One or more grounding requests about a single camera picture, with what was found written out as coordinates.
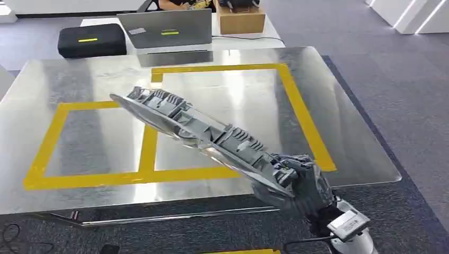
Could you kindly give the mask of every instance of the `gray plastic part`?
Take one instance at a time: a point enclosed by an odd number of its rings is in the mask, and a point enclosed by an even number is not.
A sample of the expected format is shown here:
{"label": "gray plastic part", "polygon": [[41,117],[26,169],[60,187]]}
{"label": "gray plastic part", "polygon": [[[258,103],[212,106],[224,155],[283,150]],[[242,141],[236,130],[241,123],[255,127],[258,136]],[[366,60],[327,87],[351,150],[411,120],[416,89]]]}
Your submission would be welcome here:
{"label": "gray plastic part", "polygon": [[264,145],[245,130],[222,124],[162,89],[135,87],[127,97],[115,94],[110,97],[159,132],[182,141],[185,146],[200,149],[208,157],[275,192],[294,197],[278,182],[294,170],[275,169]]}

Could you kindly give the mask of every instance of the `cable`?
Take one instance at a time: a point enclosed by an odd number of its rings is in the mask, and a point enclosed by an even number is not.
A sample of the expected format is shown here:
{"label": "cable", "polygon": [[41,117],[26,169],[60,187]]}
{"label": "cable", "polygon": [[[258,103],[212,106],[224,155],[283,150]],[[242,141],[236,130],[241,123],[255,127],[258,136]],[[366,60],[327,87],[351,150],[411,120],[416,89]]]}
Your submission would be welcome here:
{"label": "cable", "polygon": [[282,43],[285,44],[285,42],[282,39],[275,38],[275,37],[259,37],[259,38],[243,38],[243,37],[235,37],[235,36],[222,36],[222,35],[212,35],[212,37],[220,37],[220,38],[233,38],[233,39],[242,39],[242,40],[259,40],[259,39],[273,39],[282,41]]}
{"label": "cable", "polygon": [[[12,237],[10,237],[10,239],[7,239],[6,233],[10,232],[13,228],[16,228],[17,233],[13,234]],[[13,224],[4,226],[3,232],[2,232],[2,241],[0,242],[0,250],[3,249],[3,247],[6,247],[10,251],[10,253],[19,254],[11,246],[11,243],[19,237],[19,234],[20,234],[20,226],[18,224],[13,223]],[[43,252],[42,254],[49,254],[55,248],[55,245],[51,242],[26,242],[26,241],[21,241],[21,242],[28,243],[28,244],[42,244],[42,245],[50,246],[50,249],[48,249],[46,252]]]}
{"label": "cable", "polygon": [[333,238],[337,238],[337,236],[336,235],[331,235],[329,237],[309,238],[309,239],[301,239],[301,240],[297,240],[297,241],[286,242],[286,243],[284,243],[284,245],[282,245],[282,250],[286,254],[290,254],[288,249],[287,249],[289,245],[292,245],[292,244],[295,244],[295,243],[326,241],[326,240],[330,240],[330,239],[333,239]]}

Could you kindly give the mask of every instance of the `cardboard box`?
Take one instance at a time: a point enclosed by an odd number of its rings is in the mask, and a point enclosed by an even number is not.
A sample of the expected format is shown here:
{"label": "cardboard box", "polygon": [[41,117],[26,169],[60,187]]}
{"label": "cardboard box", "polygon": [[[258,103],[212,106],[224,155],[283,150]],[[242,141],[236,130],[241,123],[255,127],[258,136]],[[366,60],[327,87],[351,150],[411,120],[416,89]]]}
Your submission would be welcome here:
{"label": "cardboard box", "polygon": [[214,0],[217,9],[218,26],[221,34],[262,33],[265,25],[265,13],[257,7],[238,8],[236,13],[227,7],[221,7]]}

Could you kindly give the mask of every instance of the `white wall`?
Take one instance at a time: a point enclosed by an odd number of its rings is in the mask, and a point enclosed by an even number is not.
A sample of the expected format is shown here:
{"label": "white wall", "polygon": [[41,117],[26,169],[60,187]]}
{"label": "white wall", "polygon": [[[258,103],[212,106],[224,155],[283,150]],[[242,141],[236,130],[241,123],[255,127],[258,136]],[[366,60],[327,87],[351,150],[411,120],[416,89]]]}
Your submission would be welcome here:
{"label": "white wall", "polygon": [[376,0],[372,8],[390,25],[394,25],[412,0]]}
{"label": "white wall", "polygon": [[449,32],[449,2],[435,13],[429,22],[421,29],[420,33],[445,33]]}
{"label": "white wall", "polygon": [[[375,0],[372,5],[382,18],[402,34],[413,34],[426,21],[441,0]],[[420,33],[449,32],[449,1]]]}
{"label": "white wall", "polygon": [[145,0],[4,0],[16,14],[136,11]]}

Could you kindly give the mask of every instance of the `yellow tape square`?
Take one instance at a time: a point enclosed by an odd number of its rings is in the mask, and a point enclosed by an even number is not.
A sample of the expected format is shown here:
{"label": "yellow tape square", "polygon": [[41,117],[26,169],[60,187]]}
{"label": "yellow tape square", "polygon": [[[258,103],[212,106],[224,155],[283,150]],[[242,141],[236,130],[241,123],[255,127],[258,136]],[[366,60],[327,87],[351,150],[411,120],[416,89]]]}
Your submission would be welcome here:
{"label": "yellow tape square", "polygon": [[[284,86],[285,92],[292,105],[294,113],[300,123],[301,129],[314,155],[316,163],[323,171],[335,171],[326,146],[324,145],[318,130],[313,123],[312,117],[299,93],[293,77],[287,65],[279,63],[267,63],[259,65],[227,65],[227,66],[195,66],[195,67],[173,67],[154,68],[151,73],[152,82],[162,82],[163,75],[179,72],[203,72],[203,71],[227,71],[227,70],[260,70],[275,69]],[[154,171],[156,157],[157,131],[145,127],[139,169],[135,173],[118,174],[92,174],[76,176],[54,176],[45,177],[45,169],[51,154],[58,141],[69,111],[75,110],[99,110],[103,108],[117,108],[115,102],[74,102],[58,104],[50,126],[44,136],[38,153],[36,154],[23,186],[31,189],[59,189],[59,188],[81,188],[100,187],[124,184],[143,184],[189,181],[214,178],[236,178],[239,175],[226,167],[189,168],[175,170]]]}

